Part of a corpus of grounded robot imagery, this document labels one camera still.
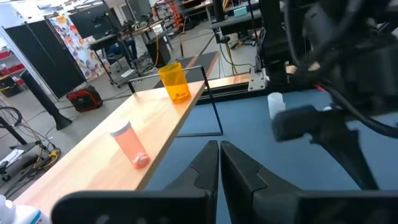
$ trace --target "gray floor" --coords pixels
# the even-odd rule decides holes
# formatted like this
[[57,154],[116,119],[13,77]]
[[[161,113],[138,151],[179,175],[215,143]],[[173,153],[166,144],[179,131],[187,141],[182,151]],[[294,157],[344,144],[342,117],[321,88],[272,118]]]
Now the gray floor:
[[[214,33],[208,29],[208,22],[202,22],[193,30],[186,31],[186,34],[181,35],[184,57],[192,57],[198,55],[201,52],[203,54],[208,52],[218,51],[219,47],[213,38]],[[180,39],[178,37],[172,39],[172,46],[174,51],[171,52],[172,61],[181,58],[180,51]],[[138,55],[144,53],[145,46],[140,38],[136,40]],[[226,54],[226,49],[223,46],[223,52]],[[251,63],[254,65],[254,56],[256,49],[251,46],[243,46],[239,49],[233,50],[234,63]],[[219,67],[219,61],[213,68],[210,78],[226,77],[232,75],[231,66],[222,58],[222,66]],[[124,68],[127,64],[124,60],[121,60]],[[246,72],[249,70],[248,66],[236,67],[238,73]],[[159,78],[149,78],[135,84],[137,91],[152,89],[155,84],[159,81]],[[27,124],[42,135],[46,135],[47,138],[62,150],[63,155],[70,151],[79,141],[81,141],[92,129],[94,129],[102,120],[104,120],[110,113],[112,113],[131,93],[127,86],[117,88],[109,84],[107,76],[104,74],[97,79],[90,82],[101,95],[102,99],[117,98],[114,100],[108,100],[104,102],[104,105],[92,111],[79,113],[71,108],[71,104],[67,99],[60,99],[56,101],[57,108],[60,108],[61,114],[73,120],[72,125],[69,127],[57,131],[55,129],[55,123],[53,118],[45,112],[42,105],[35,99],[33,94],[26,90],[16,96],[7,98],[6,104],[11,105],[21,111]],[[1,116],[11,120],[8,114],[2,114]],[[34,141],[34,138],[25,129],[17,129],[17,132],[28,142]],[[0,150],[0,160],[9,153],[9,146],[14,146],[17,141],[11,136],[6,130],[0,129],[0,143],[2,150]],[[0,194],[3,194],[10,185],[12,185],[19,175],[13,177],[9,182],[4,183],[0,180]],[[14,193],[9,199],[13,200],[20,195],[26,188],[28,188],[34,181],[31,181],[26,186],[22,187],[16,193]]]

